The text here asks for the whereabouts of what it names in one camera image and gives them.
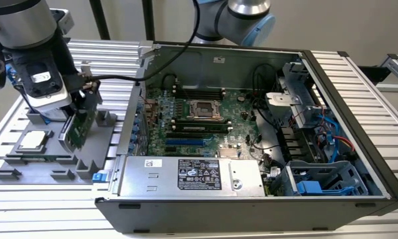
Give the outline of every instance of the silver cylinder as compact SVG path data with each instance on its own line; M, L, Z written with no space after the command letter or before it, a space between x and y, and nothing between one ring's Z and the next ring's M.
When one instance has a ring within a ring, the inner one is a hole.
M270 0L227 0L227 7L242 15L259 15L270 9Z
M23 11L0 15L0 43L11 49L33 47L53 36L55 28L50 9L41 0Z
M206 41L203 39L199 39L196 36L192 38L191 43L196 43L196 44L216 44L220 45L223 44L223 39L218 40L218 41Z

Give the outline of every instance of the power supply label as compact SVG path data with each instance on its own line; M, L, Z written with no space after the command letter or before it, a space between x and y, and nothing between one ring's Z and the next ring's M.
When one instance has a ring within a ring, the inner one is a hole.
M178 160L178 188L180 190L220 190L218 160Z

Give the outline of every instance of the motherboard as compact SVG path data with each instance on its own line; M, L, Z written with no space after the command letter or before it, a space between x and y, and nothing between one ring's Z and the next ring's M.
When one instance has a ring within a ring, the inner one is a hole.
M244 90L147 90L149 156L260 159L251 93Z

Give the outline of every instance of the robotic arm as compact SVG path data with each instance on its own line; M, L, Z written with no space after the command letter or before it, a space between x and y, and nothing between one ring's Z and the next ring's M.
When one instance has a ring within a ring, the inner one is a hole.
M198 0L200 21L194 43L258 46L272 29L270 0Z
M50 10L45 0L0 0L0 88L7 62L18 76L14 88L31 110L53 121L66 121L99 102L99 82L78 74L63 41L71 26L69 12Z

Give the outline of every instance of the cpu socket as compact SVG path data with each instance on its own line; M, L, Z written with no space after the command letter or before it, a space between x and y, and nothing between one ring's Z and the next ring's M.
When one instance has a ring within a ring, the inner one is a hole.
M190 101L190 114L192 120L222 120L219 116L218 101Z

